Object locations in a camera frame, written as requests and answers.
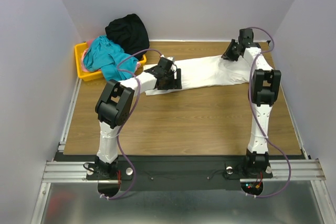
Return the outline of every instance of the wire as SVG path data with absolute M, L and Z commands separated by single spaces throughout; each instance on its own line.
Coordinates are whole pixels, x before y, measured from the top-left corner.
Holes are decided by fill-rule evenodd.
M 120 199 L 122 198 L 124 195 L 126 195 L 134 186 L 135 184 L 135 181 L 136 181 L 136 170 L 135 170 L 135 167 L 133 165 L 133 163 L 130 161 L 130 159 L 126 156 L 125 152 L 123 151 L 123 149 L 121 148 L 121 145 L 120 145 L 120 140 L 119 140 L 119 135 L 120 135 L 120 132 L 122 130 L 122 128 L 124 127 L 124 125 L 127 123 L 128 119 L 130 118 L 130 116 L 132 115 L 133 111 L 135 110 L 135 107 L 138 105 L 138 102 L 139 102 L 139 97 L 140 97 L 140 90 L 141 90 L 141 82 L 140 80 L 135 76 L 135 74 L 129 70 L 126 70 L 126 69 L 120 69 L 120 65 L 123 64 L 125 61 L 127 61 L 128 59 L 131 59 L 132 57 L 134 57 L 135 55 L 138 55 L 142 52 L 147 52 L 147 51 L 155 51 L 155 52 L 158 52 L 160 55 L 162 55 L 158 50 L 156 49 L 145 49 L 145 50 L 141 50 L 139 52 L 136 52 L 130 56 L 128 56 L 126 59 L 122 60 L 118 65 L 117 65 L 117 70 L 118 71 L 121 71 L 121 72 L 126 72 L 126 73 L 129 73 L 131 76 L 133 76 L 135 78 L 135 80 L 137 81 L 138 83 L 138 94 L 136 96 L 136 100 L 135 100 L 135 103 L 130 111 L 130 114 L 128 115 L 126 121 L 124 122 L 124 124 L 119 128 L 118 132 L 117 132 L 117 145 L 118 145 L 118 148 L 122 154 L 122 156 L 126 159 L 126 161 L 129 163 L 129 165 L 131 166 L 132 170 L 133 170 L 133 179 L 132 179 L 132 183 L 130 184 L 130 186 L 121 194 L 117 195 L 117 196 L 113 196 L 113 197 L 106 197 L 105 195 L 100 195 L 100 197 L 103 197 L 107 200 L 113 200 L 113 199 Z
M 261 175 L 261 180 L 260 180 L 260 182 L 259 182 L 259 184 L 258 184 L 258 187 L 261 185 L 261 183 L 263 182 L 262 181 L 262 172 L 260 172 L 260 175 Z
M 275 45 L 275 43 L 274 43 L 274 40 L 273 40 L 271 34 L 269 34 L 269 33 L 268 33 L 267 31 L 265 31 L 264 29 L 259 28 L 259 27 L 249 27 L 249 28 L 251 28 L 251 29 L 258 29 L 258 30 L 261 30 L 261 31 L 265 32 L 265 33 L 269 36 L 269 38 L 271 39 L 271 41 L 272 41 L 272 47 L 271 47 L 269 50 L 261 51 L 260 53 L 258 53 L 257 56 L 256 56 L 256 58 L 254 59 L 254 61 L 253 61 L 253 63 L 252 63 L 251 71 L 250 71 L 250 78 L 249 78 L 249 85 L 248 85 L 248 101 L 249 101 L 249 104 L 250 104 L 250 107 L 251 107 L 251 110 L 252 110 L 253 117 L 254 117 L 254 119 L 256 120 L 256 123 L 257 123 L 257 125 L 258 125 L 258 127 L 259 127 L 261 133 L 262 133 L 263 136 L 265 137 L 267 143 L 270 144 L 271 146 L 273 146 L 275 149 L 277 149 L 277 150 L 284 156 L 284 158 L 285 158 L 285 160 L 287 161 L 287 164 L 288 164 L 288 172 L 289 172 L 289 173 L 288 173 L 288 179 L 287 179 L 287 181 L 286 181 L 286 184 L 283 186 L 283 188 L 281 188 L 281 189 L 278 190 L 277 192 L 272 193 L 272 194 L 269 194 L 269 195 L 259 195 L 259 196 L 251 195 L 251 194 L 250 194 L 251 196 L 256 197 L 256 198 L 268 198 L 268 197 L 271 197 L 271 196 L 278 195 L 279 193 L 281 193 L 283 190 L 285 190 L 285 189 L 288 187 L 288 185 L 289 185 L 289 183 L 290 183 L 290 177 L 291 177 L 291 174 L 292 174 L 292 169 L 291 169 L 290 162 L 289 162 L 289 159 L 288 159 L 288 157 L 286 156 L 286 154 L 283 152 L 283 150 L 281 150 L 279 147 L 277 147 L 275 144 L 273 144 L 273 143 L 269 140 L 267 134 L 266 134 L 265 131 L 263 130 L 263 127 L 261 126 L 260 122 L 258 121 L 256 112 L 255 112 L 254 109 L 253 109 L 253 104 L 252 104 L 252 99 L 251 99 L 251 82 L 252 82 L 252 77 L 253 77 L 253 72 L 254 72 L 253 69 L 254 69 L 254 66 L 255 66 L 255 64 L 256 64 L 256 62 L 257 62 L 257 59 L 258 59 L 258 57 L 259 57 L 261 54 L 264 54 L 264 53 L 266 53 L 266 52 L 272 52 L 273 49 L 274 49 L 274 45 Z
M 224 169 L 219 169 L 219 170 L 216 170 L 214 172 L 212 172 L 209 176 L 208 176 L 208 179 L 212 179 L 216 174 L 218 173 L 222 173 L 223 171 L 225 171 Z
M 121 171 L 120 170 L 117 172 L 117 178 L 118 178 L 118 189 L 120 189 L 120 185 L 121 185 Z
M 259 175 L 257 176 L 257 180 L 253 184 L 258 183 L 258 179 L 259 179 Z
M 177 71 L 177 65 L 175 63 L 173 63 L 173 65 L 175 66 L 175 69 L 174 69 L 174 71 L 172 72 L 172 74 L 169 77 L 173 76 L 176 73 L 176 71 Z
M 83 164 L 84 169 L 88 170 L 89 172 L 95 173 L 96 172 L 95 170 L 93 170 L 92 168 L 89 168 L 89 164 L 90 163 L 88 163 L 88 162 L 84 163 Z

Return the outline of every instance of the black garment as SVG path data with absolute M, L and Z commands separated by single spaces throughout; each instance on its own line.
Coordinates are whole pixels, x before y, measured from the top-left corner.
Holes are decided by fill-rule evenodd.
M 149 48 L 146 28 L 137 14 L 129 14 L 126 17 L 115 19 L 105 27 L 105 31 L 107 38 L 120 45 L 126 54 L 132 55 Z M 135 57 L 141 60 L 144 53 Z

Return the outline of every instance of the wooden table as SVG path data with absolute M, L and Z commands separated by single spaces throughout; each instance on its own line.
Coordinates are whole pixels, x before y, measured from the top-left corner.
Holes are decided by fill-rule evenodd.
M 226 42 L 152 42 L 151 48 L 175 60 L 221 55 Z M 148 52 L 148 64 L 158 54 Z M 270 54 L 265 54 L 270 65 Z M 104 79 L 82 81 L 66 141 L 66 155 L 95 155 L 100 127 L 94 107 Z M 207 87 L 164 95 L 141 94 L 139 104 L 120 135 L 130 155 L 244 155 L 250 139 L 252 113 L 248 84 Z M 270 140 L 286 154 L 301 150 L 282 91 L 271 113 Z M 269 146 L 270 154 L 279 154 Z

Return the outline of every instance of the teal shirt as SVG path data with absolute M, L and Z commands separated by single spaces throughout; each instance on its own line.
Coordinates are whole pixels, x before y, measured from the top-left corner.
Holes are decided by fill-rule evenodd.
M 113 43 L 106 36 L 99 36 L 92 42 L 83 63 L 90 72 L 100 69 L 106 80 L 121 81 L 132 77 L 129 73 L 117 70 L 117 65 L 128 56 L 130 55 L 126 54 L 118 44 Z M 137 58 L 132 57 L 119 68 L 134 73 L 137 61 Z

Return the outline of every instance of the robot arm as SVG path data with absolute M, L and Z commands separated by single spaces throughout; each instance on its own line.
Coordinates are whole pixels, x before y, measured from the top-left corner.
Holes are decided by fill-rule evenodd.
M 281 72 L 274 70 L 267 63 L 261 54 L 259 44 L 253 42 L 253 36 L 251 28 L 241 29 L 239 31 L 238 41 L 234 39 L 231 41 L 222 58 L 237 61 L 239 56 L 242 56 L 251 66 L 251 71 L 254 73 L 250 81 L 252 109 L 263 131 L 267 135 L 272 106 L 278 98 Z M 246 169 L 252 169 L 254 171 L 266 170 L 269 164 L 268 160 L 266 138 L 253 116 L 251 137 L 246 151 L 245 167 Z
M 115 174 L 114 161 L 118 157 L 117 136 L 120 127 L 128 119 L 133 97 L 138 95 L 139 86 L 136 79 L 141 84 L 140 93 L 155 88 L 159 90 L 182 88 L 181 69 L 176 68 L 173 58 L 165 57 L 161 57 L 156 66 L 145 70 L 135 78 L 107 82 L 95 109 L 100 124 L 100 142 L 94 162 L 99 173 L 105 174 L 106 177 Z

